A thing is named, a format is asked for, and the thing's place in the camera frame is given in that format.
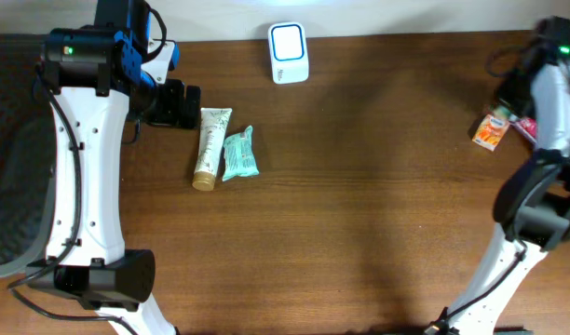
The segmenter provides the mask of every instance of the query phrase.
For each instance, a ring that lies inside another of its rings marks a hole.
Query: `teal wrapper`
[[[252,127],[248,126],[244,132],[231,135],[223,143],[225,148],[225,174],[223,181],[234,177],[251,177],[260,174],[256,167],[256,160],[251,151]]]

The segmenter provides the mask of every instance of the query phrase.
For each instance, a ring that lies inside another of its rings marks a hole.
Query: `small white box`
[[[310,72],[304,27],[297,22],[273,24],[268,29],[273,81],[290,84],[305,81]]]

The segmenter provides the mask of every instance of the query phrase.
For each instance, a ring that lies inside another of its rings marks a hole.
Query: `toothpaste tube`
[[[200,110],[202,116],[200,144],[192,181],[192,186],[199,191],[214,189],[231,112],[231,108],[202,108]]]

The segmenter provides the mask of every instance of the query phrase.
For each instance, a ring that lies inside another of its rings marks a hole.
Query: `tube cap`
[[[212,173],[199,171],[194,174],[192,186],[199,191],[212,191],[214,189],[215,177]]]

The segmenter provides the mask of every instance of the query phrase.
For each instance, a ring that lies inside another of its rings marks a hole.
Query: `black mount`
[[[101,0],[94,25],[51,31],[41,54],[47,86],[55,94],[62,87],[93,87],[99,97],[116,90],[129,95],[129,121],[195,128],[200,88],[186,90],[179,80],[158,84],[141,69],[156,53],[147,51],[150,13],[144,0]],[[165,37],[162,42],[175,43]],[[178,60],[176,47],[168,71],[175,69]]]
[[[34,261],[26,267],[31,275],[48,265]],[[151,250],[126,250],[119,261],[104,264],[92,259],[90,266],[58,266],[55,271],[29,283],[30,288],[64,299],[76,300],[86,310],[101,307],[136,312],[146,302],[155,283],[155,256]]]
[[[563,194],[551,192],[553,185]],[[570,160],[556,150],[535,151],[500,190],[494,218],[508,241],[518,236],[553,250],[570,240]]]

